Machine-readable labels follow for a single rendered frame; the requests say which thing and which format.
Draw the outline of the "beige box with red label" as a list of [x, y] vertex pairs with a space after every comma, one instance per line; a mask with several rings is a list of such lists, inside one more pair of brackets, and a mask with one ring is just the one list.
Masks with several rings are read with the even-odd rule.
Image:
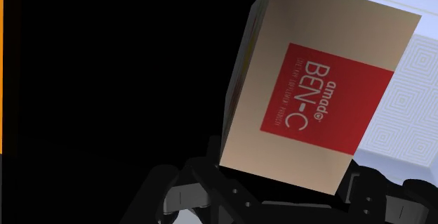
[[419, 21], [369, 0], [256, 0], [220, 165], [334, 194]]

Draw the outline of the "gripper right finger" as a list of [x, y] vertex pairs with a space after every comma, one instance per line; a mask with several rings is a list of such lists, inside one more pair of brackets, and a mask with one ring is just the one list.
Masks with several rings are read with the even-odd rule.
[[425, 180], [398, 185], [351, 161], [336, 194], [349, 206], [353, 224], [438, 224], [438, 187]]

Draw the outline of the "white box with square pattern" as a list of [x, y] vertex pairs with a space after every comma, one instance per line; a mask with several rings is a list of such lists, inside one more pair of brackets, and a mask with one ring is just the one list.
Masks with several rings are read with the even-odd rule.
[[369, 0], [421, 16], [354, 155], [402, 184], [438, 187], [438, 0]]

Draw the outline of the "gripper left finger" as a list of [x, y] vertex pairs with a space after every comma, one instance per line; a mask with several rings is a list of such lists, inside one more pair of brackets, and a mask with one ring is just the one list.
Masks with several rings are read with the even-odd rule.
[[188, 159], [182, 170], [155, 166], [119, 224], [173, 224], [191, 209], [202, 224], [258, 224], [260, 203], [218, 168], [220, 136], [211, 136], [206, 156]]

